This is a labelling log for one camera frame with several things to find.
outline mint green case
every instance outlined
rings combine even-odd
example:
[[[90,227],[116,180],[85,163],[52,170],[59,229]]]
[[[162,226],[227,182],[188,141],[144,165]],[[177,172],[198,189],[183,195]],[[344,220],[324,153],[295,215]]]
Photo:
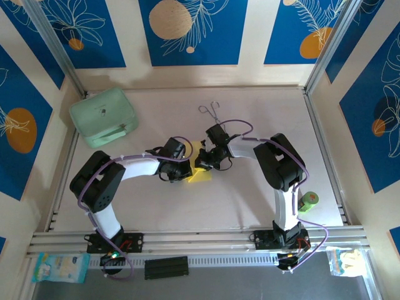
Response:
[[[92,148],[125,136],[139,125],[132,104],[119,87],[77,102],[69,112],[77,131]]]

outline snack package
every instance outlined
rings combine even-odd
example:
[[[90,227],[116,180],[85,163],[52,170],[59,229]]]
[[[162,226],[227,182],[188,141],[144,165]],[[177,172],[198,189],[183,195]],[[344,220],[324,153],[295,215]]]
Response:
[[[90,254],[49,255],[41,253],[37,259],[32,282],[62,281],[83,283],[88,270]]]
[[[364,256],[359,249],[328,246],[326,254],[333,276],[356,277],[367,273]]]

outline white table surface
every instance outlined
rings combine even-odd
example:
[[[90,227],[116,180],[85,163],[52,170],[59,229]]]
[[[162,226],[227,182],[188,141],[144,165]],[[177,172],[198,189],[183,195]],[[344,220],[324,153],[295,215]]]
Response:
[[[139,127],[99,150],[112,157],[141,154],[163,146],[171,136],[201,141],[214,119],[198,111],[199,105],[218,101],[220,120],[243,119],[254,125],[249,136],[270,138],[283,133],[298,151],[310,172],[300,191],[314,191],[319,204],[302,218],[327,226],[343,225],[318,147],[309,114],[299,89],[213,88],[126,91]],[[226,124],[228,134],[242,133],[245,124]],[[67,187],[62,195],[55,231],[90,231],[88,217],[78,208],[69,190],[71,179],[98,149],[79,137]],[[112,201],[125,230],[227,229],[266,226],[274,219],[274,193],[256,160],[237,158],[226,172],[212,170],[212,181],[162,182],[158,176],[123,181]]]

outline green tape roll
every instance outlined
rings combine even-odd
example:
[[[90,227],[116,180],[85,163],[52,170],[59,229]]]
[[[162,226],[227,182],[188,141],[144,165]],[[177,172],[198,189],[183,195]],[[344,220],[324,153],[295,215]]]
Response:
[[[315,192],[307,192],[298,203],[298,209],[302,213],[308,212],[311,208],[317,205],[319,201],[318,195]]]

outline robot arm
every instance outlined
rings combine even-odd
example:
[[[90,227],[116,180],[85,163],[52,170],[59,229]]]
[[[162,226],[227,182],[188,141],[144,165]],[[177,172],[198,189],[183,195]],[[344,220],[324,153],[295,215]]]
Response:
[[[274,146],[257,139],[244,139],[240,135],[229,135],[220,125],[206,131],[208,140],[203,144],[195,160],[197,168],[220,169],[220,163],[226,158],[257,159],[267,182],[274,188],[276,216],[272,223],[274,241],[280,247],[286,247],[301,232],[301,223],[297,220],[297,191],[294,185],[302,180],[303,170],[280,148],[287,149],[303,165],[303,160],[283,134],[271,138]],[[147,151],[149,154],[164,158],[178,158],[184,153],[184,145],[170,138],[164,147]],[[86,184],[97,170],[110,161],[102,151],[95,152],[70,185],[70,190],[78,198]],[[191,176],[189,161],[171,162],[164,159],[141,158],[112,162],[96,178],[85,192],[82,202],[89,208],[97,226],[109,239],[115,239],[123,233],[123,228],[115,217],[111,201],[122,180],[137,176],[152,176],[166,173],[171,182]]]
[[[164,147],[157,147],[147,152],[164,158],[177,159],[184,154],[184,151],[184,144],[170,138]],[[89,158],[69,186],[77,198],[94,173],[110,160],[111,158],[102,151],[95,152]],[[138,176],[159,175],[161,177],[163,173],[167,174],[171,182],[180,181],[191,176],[190,162],[150,157],[122,160],[119,163],[112,162],[88,187],[82,202],[89,208],[101,232],[108,239],[114,239],[117,235],[123,234],[123,228],[118,222],[111,204],[119,183]]]
[[[304,162],[285,135],[278,133],[271,138],[278,145],[275,146],[257,139],[244,139],[239,135],[229,137],[218,124],[206,133],[207,139],[203,141],[205,149],[200,150],[196,167],[206,170],[220,169],[221,161],[226,158],[257,159],[264,177],[274,188],[274,237],[281,247],[291,244],[301,232],[298,221],[298,191],[294,189],[294,185],[302,180],[303,170],[281,148],[289,151],[303,165]]]

